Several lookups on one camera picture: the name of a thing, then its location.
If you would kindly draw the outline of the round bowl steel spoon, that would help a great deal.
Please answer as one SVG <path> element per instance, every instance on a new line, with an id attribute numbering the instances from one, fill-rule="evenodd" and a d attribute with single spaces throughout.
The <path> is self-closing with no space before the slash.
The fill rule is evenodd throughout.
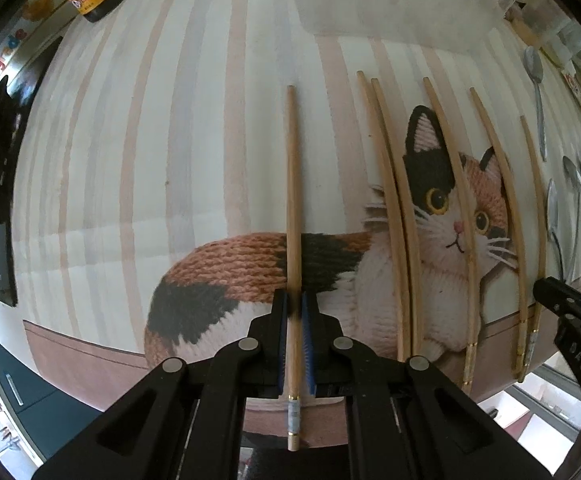
<path id="1" fill-rule="evenodd" d="M 578 165 L 568 156 L 564 155 L 562 158 L 563 169 L 565 172 L 566 180 L 571 187 L 571 192 L 573 192 L 573 211 L 571 216 L 573 217 L 573 225 L 571 226 L 571 258 L 568 263 L 568 279 L 572 281 L 575 278 L 575 269 L 577 261 L 577 252 L 579 244 L 579 224 L 581 218 L 581 172 Z"/>

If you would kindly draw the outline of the wooden chopstick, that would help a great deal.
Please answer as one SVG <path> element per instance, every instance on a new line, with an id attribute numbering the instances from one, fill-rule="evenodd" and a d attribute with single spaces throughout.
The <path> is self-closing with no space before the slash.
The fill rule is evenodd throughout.
<path id="1" fill-rule="evenodd" d="M 469 184 L 464 174 L 455 136 L 451 132 L 448 119 L 443 111 L 432 81 L 428 77 L 424 77 L 423 84 L 433 110 L 438 117 L 443 140 L 446 143 L 453 177 L 455 177 L 455 188 L 458 192 L 461 223 L 464 228 L 463 234 L 467 268 L 467 346 L 462 376 L 462 391 L 469 396 L 473 388 L 477 358 L 478 321 L 481 319 L 479 317 L 479 273 L 476 238 L 473 228 L 473 208 L 469 201 L 471 198 L 469 196 Z"/>
<path id="2" fill-rule="evenodd" d="M 405 361 L 411 356 L 411 287 L 408 262 L 408 245 L 402 221 L 401 203 L 397 189 L 393 156 L 389 148 L 384 117 L 379 98 L 362 70 L 357 71 L 361 94 L 367 109 L 371 139 L 375 148 L 379 175 L 386 204 L 389 247 L 394 265 L 394 282 L 397 316 L 397 359 Z"/>
<path id="3" fill-rule="evenodd" d="M 488 139 L 493 147 L 498 165 L 501 171 L 502 184 L 507 202 L 507 215 L 509 216 L 510 232 L 512 234 L 512 245 L 514 255 L 516 256 L 516 275 L 517 275 L 517 306 L 519 307 L 519 331 L 517 332 L 515 362 L 513 372 L 515 380 L 522 382 L 524 380 L 524 366 L 527 352 L 528 337 L 528 320 L 529 307 L 527 302 L 527 266 L 525 240 L 523 234 L 523 225 L 521 215 L 519 214 L 519 201 L 515 193 L 514 179 L 511 173 L 507 154 L 502 147 L 496 128 L 484 106 L 483 100 L 479 96 L 475 87 L 469 88 L 469 95 L 477 110 L 479 118 L 485 128 Z"/>
<path id="4" fill-rule="evenodd" d="M 287 200 L 286 254 L 289 319 L 287 323 L 287 449 L 300 449 L 300 410 L 303 391 L 303 326 L 301 326 L 301 231 L 303 230 L 303 185 L 301 184 L 300 133 L 297 94 L 286 89 L 287 104 Z"/>
<path id="5" fill-rule="evenodd" d="M 525 134 L 528 156 L 530 160 L 531 175 L 533 176 L 533 194 L 535 194 L 536 202 L 536 216 L 537 216 L 537 278 L 545 277 L 545 270 L 547 270 L 547 213 L 545 212 L 545 189 L 543 188 L 543 179 L 539 166 L 538 153 L 533 144 L 530 128 L 527 119 L 524 115 L 520 118 L 522 128 Z M 524 362 L 521 374 L 517 380 L 520 384 L 525 380 L 529 373 L 530 364 L 533 360 L 537 342 L 539 339 L 541 327 L 542 306 L 538 301 L 533 303 L 533 318 L 531 319 L 527 348 L 524 354 Z"/>
<path id="6" fill-rule="evenodd" d="M 379 104 L 379 113 L 382 116 L 385 144 L 391 158 L 391 168 L 393 168 L 395 187 L 400 204 L 402 237 L 405 242 L 409 286 L 410 350 L 408 356 L 415 356 L 422 350 L 424 336 L 422 266 L 419 236 L 417 235 L 417 220 L 415 220 L 409 178 L 403 161 L 403 155 L 405 154 L 403 140 L 405 140 L 405 137 L 398 134 L 381 83 L 377 78 L 372 78 L 371 85 L 377 104 Z"/>

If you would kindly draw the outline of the patterned handle steel spoon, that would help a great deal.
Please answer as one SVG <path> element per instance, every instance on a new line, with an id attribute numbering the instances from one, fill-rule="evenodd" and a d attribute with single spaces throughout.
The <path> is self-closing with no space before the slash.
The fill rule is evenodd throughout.
<path id="1" fill-rule="evenodd" d="M 523 53 L 525 71 L 533 84 L 536 97 L 536 122 L 538 130 L 538 142 L 541 159 L 548 159 L 547 136 L 545 135 L 545 112 L 543 111 L 541 84 L 543 79 L 543 66 L 538 50 L 532 46 L 525 47 Z"/>

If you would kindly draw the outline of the large steel spoon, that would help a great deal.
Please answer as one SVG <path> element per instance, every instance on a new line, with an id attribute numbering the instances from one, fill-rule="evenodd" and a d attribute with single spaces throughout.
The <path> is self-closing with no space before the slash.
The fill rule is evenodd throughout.
<path id="1" fill-rule="evenodd" d="M 547 202 L 545 203 L 545 213 L 547 214 L 547 226 L 549 239 L 553 244 L 557 262 L 559 263 L 559 279 L 565 281 L 565 262 L 562 246 L 559 239 L 559 203 L 557 202 L 557 189 L 554 181 L 549 180 L 547 189 Z"/>

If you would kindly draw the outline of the cat pattern striped table mat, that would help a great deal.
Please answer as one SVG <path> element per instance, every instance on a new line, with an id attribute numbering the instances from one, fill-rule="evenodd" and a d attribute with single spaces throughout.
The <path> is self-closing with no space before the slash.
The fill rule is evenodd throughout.
<path id="1" fill-rule="evenodd" d="M 543 66 L 546 162 L 528 46 Z M 464 228 L 428 77 L 473 208 L 481 319 L 471 396 L 514 382 L 516 256 L 469 88 L 514 179 L 529 333 L 537 216 L 519 118 L 545 202 L 556 185 L 567 279 L 573 192 L 563 156 L 580 170 L 581 28 L 557 0 L 124 0 L 103 21 L 75 21 L 34 99 L 15 180 L 15 278 L 40 375 L 104 410 L 162 360 L 210 358 L 270 311 L 286 283 L 288 86 L 301 136 L 304 284 L 347 336 L 397 359 L 386 204 L 358 70 L 379 80 L 405 137 L 420 354 L 462 385 Z M 570 282 L 581 288 L 581 218 Z"/>

